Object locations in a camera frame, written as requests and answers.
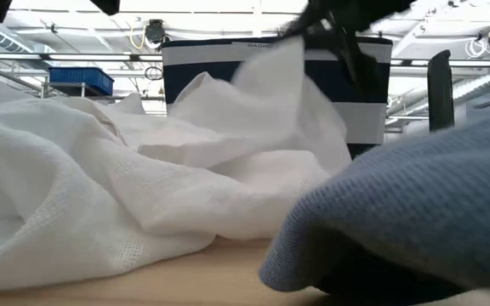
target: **white cloth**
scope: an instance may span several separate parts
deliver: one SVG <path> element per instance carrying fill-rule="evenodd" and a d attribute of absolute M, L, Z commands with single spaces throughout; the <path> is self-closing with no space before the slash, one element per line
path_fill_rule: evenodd
<path fill-rule="evenodd" d="M 88 99 L 0 102 L 0 290 L 116 275 L 273 236 L 350 162 L 345 126 L 304 75 L 303 43 L 207 74 L 171 116 Z"/>

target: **crumpled white fabric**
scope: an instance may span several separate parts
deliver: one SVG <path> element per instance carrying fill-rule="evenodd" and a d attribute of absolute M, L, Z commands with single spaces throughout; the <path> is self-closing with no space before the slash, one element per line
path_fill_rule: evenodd
<path fill-rule="evenodd" d="M 169 117 L 88 99 L 0 103 L 0 290 L 116 275 L 216 235 L 273 236 L 350 162 L 303 43 L 198 76 Z"/>

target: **ceiling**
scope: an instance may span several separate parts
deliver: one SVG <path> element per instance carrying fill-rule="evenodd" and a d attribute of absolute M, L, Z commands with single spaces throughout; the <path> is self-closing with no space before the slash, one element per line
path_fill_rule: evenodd
<path fill-rule="evenodd" d="M 173 39 L 269 36 L 296 18 L 305 3 L 306 0 L 121 0 L 121 13 L 110 17 L 89 0 L 73 0 L 72 5 L 68 1 L 14 0 L 3 26 L 17 39 L 48 46 L 58 53 L 154 54 L 154 48 L 147 45 L 136 48 L 130 42 L 132 33 L 135 44 L 140 43 L 148 20 L 163 20 Z M 377 35 L 382 31 L 385 37 L 393 39 L 393 58 L 429 59 L 448 49 L 452 59 L 469 59 L 470 48 L 481 49 L 470 46 L 470 39 L 490 26 L 490 2 L 456 0 L 454 3 L 452 7 L 447 1 L 418 0 L 410 11 L 377 22 L 365 34 Z M 50 30 L 52 25 L 57 35 Z M 490 48 L 482 54 L 476 52 L 474 58 L 490 58 Z M 145 63 L 90 65 L 108 70 L 146 67 Z M 398 73 L 397 69 L 393 72 L 389 94 L 394 110 L 398 110 L 396 103 L 412 104 L 425 96 L 425 74 Z M 461 78 L 488 73 L 461 69 L 453 75 L 458 82 Z M 158 94 L 162 82 L 118 78 L 115 87 L 123 94 L 139 89 L 153 95 Z"/>

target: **gray sweater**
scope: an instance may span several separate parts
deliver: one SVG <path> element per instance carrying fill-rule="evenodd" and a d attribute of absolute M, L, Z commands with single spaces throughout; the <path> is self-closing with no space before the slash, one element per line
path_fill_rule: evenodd
<path fill-rule="evenodd" d="M 490 287 L 490 119 L 359 156 L 299 201 L 260 278 L 376 305 Z"/>

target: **table surface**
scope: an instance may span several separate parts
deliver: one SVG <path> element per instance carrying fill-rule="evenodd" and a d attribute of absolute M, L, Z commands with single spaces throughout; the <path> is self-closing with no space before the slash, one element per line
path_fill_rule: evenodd
<path fill-rule="evenodd" d="M 154 263 L 125 275 L 44 288 L 0 292 L 0 306 L 319 305 L 314 289 L 273 292 L 258 277 L 268 241 L 217 239 L 201 252 Z"/>

